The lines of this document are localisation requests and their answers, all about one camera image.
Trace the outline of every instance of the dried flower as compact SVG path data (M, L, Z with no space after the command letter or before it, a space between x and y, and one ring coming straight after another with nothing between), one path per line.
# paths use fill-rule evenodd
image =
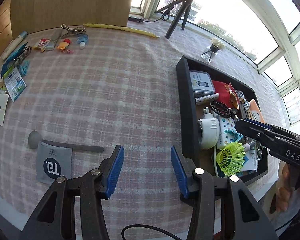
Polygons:
M216 37L212 38L211 42L212 42L213 45L217 46L218 49L225 49L226 48L226 46L224 45L224 43L222 41L220 41Z

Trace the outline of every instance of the plaid tablecloth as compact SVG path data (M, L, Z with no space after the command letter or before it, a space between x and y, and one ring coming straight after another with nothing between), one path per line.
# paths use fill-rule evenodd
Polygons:
M45 191L36 180L36 154L27 145L32 130L46 140L104 146L102 154L74 152L73 177L98 167L115 145L124 146L125 159L115 193L102 201L111 239L133 223L158 226L172 233L186 231L192 208L179 201L170 161L171 145L181 144L178 84L175 66L183 54L201 59L207 38L180 27L167 40L168 23L131 23L130 27L161 37L87 28L89 42L79 49L75 37L69 49L33 51L24 78L27 88L8 102L0 126L0 196L19 212L30 215ZM28 35L34 45L54 31ZM253 88L268 123L281 125L270 84L232 52L225 50L212 65ZM257 191L276 171L269 156L269 173L249 186ZM220 216L217 206L216 216ZM76 227L80 216L76 205ZM149 229L130 229L127 239L159 237Z

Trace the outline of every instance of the white charger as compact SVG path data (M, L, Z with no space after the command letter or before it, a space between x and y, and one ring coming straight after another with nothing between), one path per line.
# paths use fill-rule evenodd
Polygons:
M214 147L219 139L220 125L218 119L209 113L209 108L203 110L202 119L198 120L199 145L203 150Z

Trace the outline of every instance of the blue bottle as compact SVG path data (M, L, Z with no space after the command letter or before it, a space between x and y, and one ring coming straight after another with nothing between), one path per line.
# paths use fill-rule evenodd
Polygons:
M88 35L82 34L78 37L78 44L80 44L80 49L84 49L85 44L88 42Z

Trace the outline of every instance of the black tray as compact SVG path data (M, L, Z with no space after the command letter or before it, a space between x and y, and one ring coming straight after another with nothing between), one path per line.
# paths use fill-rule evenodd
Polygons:
M184 157L194 161L196 167L201 167L209 171L211 163L202 161L200 158L201 149L199 147L198 130L197 130L197 114L195 107L194 94L189 70L199 70L209 73L212 80L229 83L239 91L244 93L245 98L250 101L254 99L259 106L256 94L253 89L243 84L239 80L229 76L228 74L193 58L182 56L176 66L179 100L180 100L180 118L181 118L181 148ZM240 177L245 185L249 185L260 179L268 173L268 154L267 149L262 151L262 160L259 161L258 171Z

